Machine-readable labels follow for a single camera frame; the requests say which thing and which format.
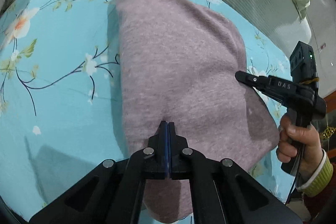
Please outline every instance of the white wall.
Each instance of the white wall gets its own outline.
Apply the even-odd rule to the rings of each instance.
[[[307,10],[307,20],[312,32],[310,45],[314,49],[320,77],[319,95],[325,97],[336,90],[335,0],[311,0]],[[321,50],[323,43],[326,43],[326,47]]]

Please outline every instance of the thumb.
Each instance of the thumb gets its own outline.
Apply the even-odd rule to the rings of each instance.
[[[287,128],[287,135],[295,141],[300,143],[313,146],[316,142],[320,141],[319,134],[317,133],[314,126],[310,125],[308,128],[296,127],[290,125]]]

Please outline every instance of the red sleeve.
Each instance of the red sleeve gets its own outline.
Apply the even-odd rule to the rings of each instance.
[[[319,211],[322,210],[323,206],[332,194],[332,191],[336,189],[336,164],[332,165],[334,166],[333,176],[323,191],[313,198],[309,198],[306,195],[303,197],[304,204],[306,205],[312,218],[316,217]]]

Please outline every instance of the finger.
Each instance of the finger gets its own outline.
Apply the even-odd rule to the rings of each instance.
[[[278,144],[279,151],[288,157],[296,157],[297,149],[288,142],[280,141]]]
[[[280,120],[280,126],[284,129],[287,129],[288,126],[292,124],[291,119],[289,118],[288,114],[282,116]]]
[[[280,141],[283,141],[283,142],[288,141],[288,135],[286,133],[286,130],[283,130],[280,132]]]
[[[320,142],[319,133],[314,126],[303,128],[290,125],[286,133],[292,140],[299,141],[306,145],[314,146]]]
[[[290,162],[291,158],[284,155],[283,153],[281,153],[279,151],[279,149],[277,149],[277,157],[278,157],[278,160],[281,161],[281,162],[284,162],[284,163],[288,163]]]

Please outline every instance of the person's arm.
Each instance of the person's arm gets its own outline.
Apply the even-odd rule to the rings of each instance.
[[[314,218],[330,197],[332,190],[336,189],[336,168],[322,150],[316,129],[313,126],[296,127],[287,115],[280,121],[277,156],[281,162],[289,162],[291,157],[297,154],[297,149],[288,142],[289,138],[305,144],[297,189],[305,193],[305,205]]]

